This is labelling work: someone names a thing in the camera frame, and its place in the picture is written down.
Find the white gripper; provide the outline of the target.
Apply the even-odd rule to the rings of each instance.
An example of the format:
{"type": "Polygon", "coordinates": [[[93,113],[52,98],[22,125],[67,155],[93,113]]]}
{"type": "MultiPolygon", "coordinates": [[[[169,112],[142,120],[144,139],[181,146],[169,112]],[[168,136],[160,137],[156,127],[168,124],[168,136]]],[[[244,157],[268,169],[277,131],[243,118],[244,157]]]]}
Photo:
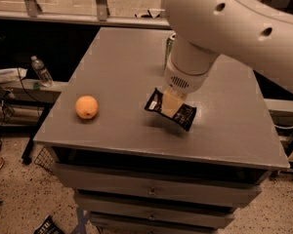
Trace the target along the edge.
{"type": "Polygon", "coordinates": [[[163,94],[161,112],[172,118],[185,102],[186,94],[196,92],[202,86],[208,74],[209,72],[186,74],[169,59],[164,70],[164,79],[171,88],[168,88],[163,94]]]}

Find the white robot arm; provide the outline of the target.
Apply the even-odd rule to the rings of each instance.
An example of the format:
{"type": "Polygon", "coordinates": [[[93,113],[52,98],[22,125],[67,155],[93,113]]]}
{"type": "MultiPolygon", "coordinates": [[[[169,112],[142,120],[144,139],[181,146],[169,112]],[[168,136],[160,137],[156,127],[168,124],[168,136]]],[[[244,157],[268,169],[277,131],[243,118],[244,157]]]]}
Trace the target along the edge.
{"type": "Polygon", "coordinates": [[[176,33],[164,71],[168,115],[202,86],[220,55],[293,94],[293,15],[258,0],[165,0],[165,13],[176,33]]]}

